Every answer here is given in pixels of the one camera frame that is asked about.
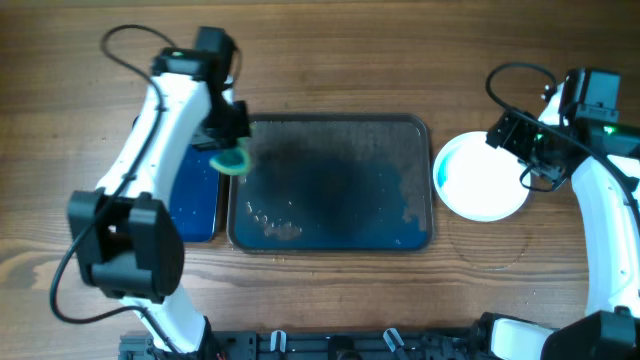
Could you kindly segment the green yellow sponge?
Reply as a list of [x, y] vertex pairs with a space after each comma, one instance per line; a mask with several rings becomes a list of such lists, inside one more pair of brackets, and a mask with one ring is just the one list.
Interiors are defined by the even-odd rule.
[[228, 176], [241, 176], [249, 172], [251, 157], [247, 150], [247, 138], [240, 138], [237, 146], [224, 149], [209, 159], [209, 165], [214, 170]]

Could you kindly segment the white plate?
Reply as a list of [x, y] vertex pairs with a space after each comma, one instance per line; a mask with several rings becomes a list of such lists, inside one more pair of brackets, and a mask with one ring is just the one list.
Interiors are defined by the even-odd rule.
[[514, 214], [527, 200], [531, 184], [515, 155], [486, 140], [485, 131], [458, 135], [442, 147], [433, 165], [440, 199], [459, 216], [477, 222]]

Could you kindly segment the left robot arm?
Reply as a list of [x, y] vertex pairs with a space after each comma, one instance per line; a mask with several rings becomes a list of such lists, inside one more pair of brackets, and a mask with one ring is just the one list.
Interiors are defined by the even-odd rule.
[[233, 97], [241, 53], [223, 29], [202, 27], [190, 48], [168, 41], [143, 77], [144, 105], [118, 158], [92, 191], [71, 196], [67, 217], [83, 282], [132, 312], [155, 359], [220, 359], [206, 316], [181, 283], [185, 250], [170, 216], [189, 149], [210, 153], [225, 175], [247, 173], [247, 106]]

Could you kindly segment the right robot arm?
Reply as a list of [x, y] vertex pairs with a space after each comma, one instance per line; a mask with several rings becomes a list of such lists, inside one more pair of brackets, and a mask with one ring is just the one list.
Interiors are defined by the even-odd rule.
[[589, 267], [582, 319], [559, 329], [497, 314], [482, 318], [487, 359], [636, 359], [639, 356], [639, 130], [619, 123], [620, 74], [575, 68], [550, 80], [539, 116], [487, 95], [504, 112], [487, 144], [502, 148], [553, 192], [571, 184]]

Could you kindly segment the blue water tray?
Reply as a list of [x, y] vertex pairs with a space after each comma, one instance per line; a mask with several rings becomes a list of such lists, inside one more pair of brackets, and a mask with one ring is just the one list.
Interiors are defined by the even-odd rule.
[[162, 201], [186, 243], [209, 241], [218, 225], [220, 174], [209, 165], [214, 153], [191, 145], [197, 127], [185, 116], [167, 118], [126, 191]]

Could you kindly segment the dark grey serving tray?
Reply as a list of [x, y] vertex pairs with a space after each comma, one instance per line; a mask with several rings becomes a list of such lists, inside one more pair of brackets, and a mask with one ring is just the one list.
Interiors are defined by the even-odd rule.
[[230, 182], [246, 253], [409, 253], [434, 237], [430, 130], [408, 113], [262, 113]]

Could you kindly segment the black mounting rail base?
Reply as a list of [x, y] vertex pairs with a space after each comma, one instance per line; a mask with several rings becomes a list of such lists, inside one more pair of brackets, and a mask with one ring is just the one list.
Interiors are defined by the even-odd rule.
[[461, 328], [407, 332], [215, 332], [211, 359], [540, 359], [549, 329], [500, 325], [483, 333]]

